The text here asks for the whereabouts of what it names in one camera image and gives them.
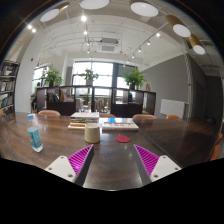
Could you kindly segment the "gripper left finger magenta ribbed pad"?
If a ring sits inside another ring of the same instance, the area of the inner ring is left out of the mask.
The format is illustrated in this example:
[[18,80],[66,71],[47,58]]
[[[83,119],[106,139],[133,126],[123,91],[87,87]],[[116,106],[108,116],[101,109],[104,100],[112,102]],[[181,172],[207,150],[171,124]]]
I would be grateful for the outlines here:
[[47,168],[46,171],[65,180],[82,186],[94,155],[94,145],[88,145],[72,155],[59,156]]

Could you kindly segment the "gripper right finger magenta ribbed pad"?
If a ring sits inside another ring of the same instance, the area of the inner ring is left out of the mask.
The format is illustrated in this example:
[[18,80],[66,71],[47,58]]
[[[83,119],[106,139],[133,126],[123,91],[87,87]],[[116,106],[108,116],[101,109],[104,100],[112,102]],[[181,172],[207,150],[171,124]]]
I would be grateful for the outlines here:
[[134,148],[136,164],[144,185],[181,170],[167,155],[158,156],[138,145],[134,145]]

